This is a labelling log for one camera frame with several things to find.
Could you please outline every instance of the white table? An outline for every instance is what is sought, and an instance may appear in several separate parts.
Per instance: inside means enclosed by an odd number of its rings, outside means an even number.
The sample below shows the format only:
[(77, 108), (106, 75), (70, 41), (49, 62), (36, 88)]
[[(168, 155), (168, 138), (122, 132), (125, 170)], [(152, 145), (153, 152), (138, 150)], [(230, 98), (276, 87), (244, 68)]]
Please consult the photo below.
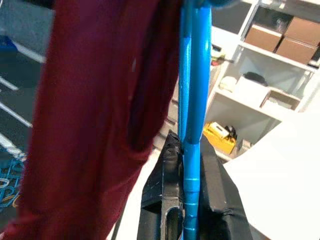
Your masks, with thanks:
[(272, 240), (320, 239), (320, 113), (299, 113), (224, 167), (249, 223)]

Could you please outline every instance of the blue pole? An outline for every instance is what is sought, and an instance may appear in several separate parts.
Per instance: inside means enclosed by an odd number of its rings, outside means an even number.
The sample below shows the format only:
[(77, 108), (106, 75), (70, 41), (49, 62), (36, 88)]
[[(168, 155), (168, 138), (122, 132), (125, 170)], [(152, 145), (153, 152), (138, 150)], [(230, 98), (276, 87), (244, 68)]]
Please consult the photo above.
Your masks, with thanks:
[(192, 48), (184, 145), (184, 240), (196, 240), (200, 192), (200, 139), (204, 127), (211, 57), (211, 8), (192, 8)]
[(178, 135), (181, 149), (184, 149), (186, 136), (189, 83), (191, 66), (191, 32), (192, 32), (192, 1), (189, 0), (181, 9), (180, 44), (179, 44), (179, 106), (178, 106)]

